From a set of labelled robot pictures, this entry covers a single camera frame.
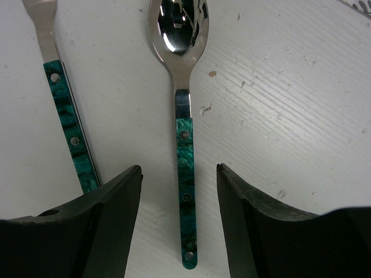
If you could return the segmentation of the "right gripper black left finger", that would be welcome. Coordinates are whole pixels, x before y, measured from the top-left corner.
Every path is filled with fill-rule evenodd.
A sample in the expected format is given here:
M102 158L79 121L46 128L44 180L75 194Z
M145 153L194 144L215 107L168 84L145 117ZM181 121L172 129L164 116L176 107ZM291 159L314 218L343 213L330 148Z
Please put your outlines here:
M124 277L143 175L134 165L68 203L1 221L2 277Z

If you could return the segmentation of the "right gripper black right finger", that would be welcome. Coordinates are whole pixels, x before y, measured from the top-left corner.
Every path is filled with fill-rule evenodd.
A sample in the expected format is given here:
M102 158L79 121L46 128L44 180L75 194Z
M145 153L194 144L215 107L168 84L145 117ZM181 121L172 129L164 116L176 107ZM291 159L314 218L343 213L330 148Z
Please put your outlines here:
M217 166L231 277L369 277L370 208L297 209Z

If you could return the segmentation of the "spoon with teal handle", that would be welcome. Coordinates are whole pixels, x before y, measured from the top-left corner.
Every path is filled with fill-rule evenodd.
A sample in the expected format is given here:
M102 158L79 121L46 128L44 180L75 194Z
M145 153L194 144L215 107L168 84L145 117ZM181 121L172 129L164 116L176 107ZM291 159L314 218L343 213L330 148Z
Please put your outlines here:
M198 264L198 246L190 79L208 40L208 5L206 1L151 1L148 21L153 48L173 81L181 261L191 270Z

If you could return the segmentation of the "fork with teal handle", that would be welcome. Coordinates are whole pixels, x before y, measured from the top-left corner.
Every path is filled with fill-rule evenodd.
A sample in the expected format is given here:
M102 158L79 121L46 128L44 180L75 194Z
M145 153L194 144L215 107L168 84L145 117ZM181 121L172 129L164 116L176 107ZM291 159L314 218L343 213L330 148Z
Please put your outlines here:
M35 25L43 68L60 119L68 149L84 194L100 186L88 142L75 105L65 66L54 38L56 1L23 1Z

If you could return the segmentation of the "white floral cloth napkin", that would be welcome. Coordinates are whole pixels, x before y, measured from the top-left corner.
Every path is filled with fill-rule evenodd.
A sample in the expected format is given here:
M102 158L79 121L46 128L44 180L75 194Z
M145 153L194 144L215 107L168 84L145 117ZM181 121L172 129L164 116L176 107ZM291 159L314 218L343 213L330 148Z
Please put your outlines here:
M359 12L361 15L370 19L371 17L371 3L368 0L340 0L342 4L345 4L352 9Z

